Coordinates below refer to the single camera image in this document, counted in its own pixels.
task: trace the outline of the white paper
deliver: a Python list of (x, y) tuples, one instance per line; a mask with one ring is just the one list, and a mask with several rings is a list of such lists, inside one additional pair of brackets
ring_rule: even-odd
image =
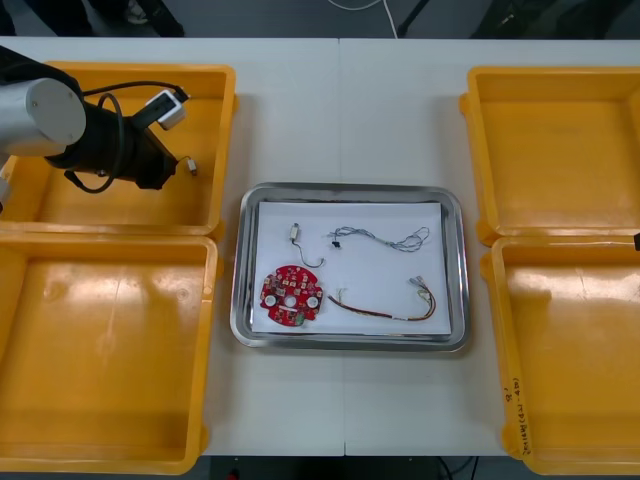
[[(298, 243), (307, 263), (325, 263), (310, 268), (324, 291), (320, 313), (315, 320), (305, 320), (300, 327), (285, 327), (268, 317), (260, 306), (260, 293), (267, 275), (285, 265), (304, 266), (300, 251), (291, 244), (291, 226), (300, 226)], [(350, 235), (338, 238), (336, 249), (329, 234), (340, 227), (363, 228), (379, 238), (399, 242), (421, 227), (429, 236), (416, 252), (394, 250), (375, 240)], [(427, 320), (407, 322), (359, 315), (340, 308), (327, 296), (360, 309), (374, 310), (396, 317), (424, 315), (428, 304), (418, 288), (409, 283), (421, 276), (436, 299), (436, 310)], [(275, 203), (259, 206), (258, 247), (256, 253), (256, 285), (253, 299), (252, 329), (270, 333), (355, 333), (450, 334), (447, 282), (442, 245), (441, 206), (438, 203), (371, 204), (371, 203)]]

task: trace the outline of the red circuit board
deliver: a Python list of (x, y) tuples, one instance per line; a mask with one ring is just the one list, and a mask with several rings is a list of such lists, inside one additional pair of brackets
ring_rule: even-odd
[(285, 327), (299, 327), (315, 320), (323, 292), (318, 278), (297, 265), (280, 267), (264, 279), (260, 306), (269, 310), (269, 318)]

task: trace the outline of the white table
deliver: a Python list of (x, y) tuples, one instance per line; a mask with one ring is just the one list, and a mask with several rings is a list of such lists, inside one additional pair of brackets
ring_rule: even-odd
[[(2, 39), (38, 60), (238, 76), (206, 417), (212, 455), (500, 455), (500, 384), (464, 120), (473, 65), (638, 65), (640, 42)], [(436, 185), (463, 208), (473, 339), (452, 355), (252, 350), (229, 329), (239, 200), (264, 181)]]

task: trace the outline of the white cable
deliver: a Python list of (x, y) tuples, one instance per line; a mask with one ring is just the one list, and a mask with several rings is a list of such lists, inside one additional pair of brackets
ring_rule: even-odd
[(382, 4), (384, 5), (384, 9), (387, 11), (387, 17), (389, 17), (389, 24), (391, 24), (391, 31), (393, 32), (393, 38), (398, 39), (398, 32), (396, 32), (396, 26), (393, 23), (393, 17), (391, 16), (391, 10), (389, 10), (389, 5), (387, 5), (387, 0), (382, 0)]
[(367, 8), (371, 8), (374, 5), (379, 4), (381, 1), (382, 0), (375, 0), (375, 1), (371, 2), (371, 3), (368, 3), (367, 5), (363, 5), (362, 7), (345, 7), (344, 5), (337, 4), (333, 0), (327, 0), (327, 2), (329, 2), (334, 7), (338, 7), (341, 10), (347, 10), (348, 12), (359, 12), (360, 10), (366, 10)]
[(348, 12), (359, 12), (361, 10), (366, 10), (367, 8), (371, 8), (374, 5), (377, 5), (380, 2), (382, 2), (382, 5), (384, 5), (384, 9), (387, 12), (387, 17), (389, 18), (389, 24), (391, 25), (391, 31), (393, 32), (393, 38), (395, 38), (395, 39), (398, 38), (398, 33), (396, 32), (396, 26), (393, 23), (393, 16), (391, 15), (391, 11), (389, 10), (389, 5), (387, 5), (387, 0), (375, 0), (375, 1), (371, 2), (371, 3), (363, 5), (362, 7), (345, 7), (344, 5), (340, 5), (340, 4), (336, 3), (336, 2), (334, 2), (333, 0), (327, 0), (327, 2), (329, 2), (334, 7), (338, 7), (341, 10), (347, 10)]

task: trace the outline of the stainless steel tray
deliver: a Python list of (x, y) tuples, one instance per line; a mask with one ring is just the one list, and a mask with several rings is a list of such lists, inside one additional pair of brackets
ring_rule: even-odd
[[(450, 335), (256, 333), (251, 329), (258, 211), (261, 202), (424, 203), (442, 206), (442, 234), (449, 297)], [(263, 183), (242, 200), (236, 249), (231, 329), (250, 347), (342, 350), (443, 351), (460, 349), (470, 335), (469, 292), (462, 213), (458, 200), (434, 187), (326, 183)]]

